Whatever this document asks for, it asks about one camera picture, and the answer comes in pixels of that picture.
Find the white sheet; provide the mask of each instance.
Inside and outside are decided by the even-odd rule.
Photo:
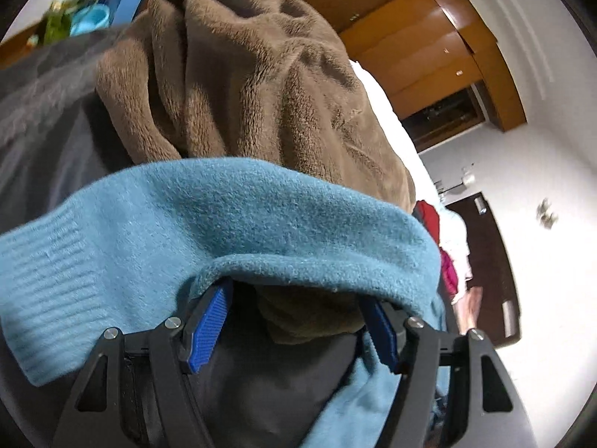
[[[371,74],[358,62],[350,61],[356,77],[365,86],[371,108],[377,116],[387,141],[413,178],[417,200],[424,200],[433,205],[440,217],[440,247],[446,251],[454,263],[458,275],[458,294],[452,303],[455,304],[466,293],[466,281],[472,277],[469,264],[469,246],[466,241],[466,225],[461,216],[446,209],[440,200],[434,181],[429,176],[425,165],[419,158],[413,140],[410,139],[402,123],[392,110],[392,104],[386,93]]]

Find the blue gripper pad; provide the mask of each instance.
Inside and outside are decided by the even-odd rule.
[[[190,352],[186,364],[195,374],[209,362],[228,311],[232,304],[232,280],[224,280],[208,289],[191,315],[185,333]]]
[[[399,363],[398,341],[380,301],[372,296],[359,296],[359,307],[379,360],[395,372]]]

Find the pink cloth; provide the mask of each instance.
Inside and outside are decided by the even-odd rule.
[[[450,296],[454,296],[458,293],[458,274],[456,274],[456,269],[450,255],[442,248],[440,248],[440,254],[442,257],[442,277],[444,284]]]

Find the brown furniture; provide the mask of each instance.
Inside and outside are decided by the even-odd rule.
[[[418,152],[485,121],[472,88],[462,89],[402,120]]]
[[[489,203],[477,193],[447,206],[465,221],[473,278],[467,286],[483,288],[478,327],[494,346],[521,338],[520,307],[510,261]]]
[[[350,58],[380,83],[401,120],[479,83],[479,95],[500,129],[526,122],[496,39],[470,1],[305,1],[340,33]],[[438,126],[445,139],[478,123],[474,118]],[[417,148],[436,144],[435,135]]]

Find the red cloth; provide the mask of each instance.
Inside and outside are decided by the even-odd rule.
[[[438,216],[437,211],[433,205],[429,205],[424,200],[419,200],[415,204],[415,208],[417,212],[421,215],[423,219],[423,224],[425,228],[431,234],[431,237],[434,239],[436,244],[440,244],[440,217]]]
[[[419,200],[415,204],[417,212],[423,219],[423,225],[428,230],[430,236],[434,239],[435,243],[440,245],[440,216],[433,205],[429,205],[424,200]],[[454,269],[454,263],[450,255],[440,248],[440,254],[442,258],[442,278],[446,285],[446,290],[450,293],[450,296],[458,293],[458,275],[456,269]]]

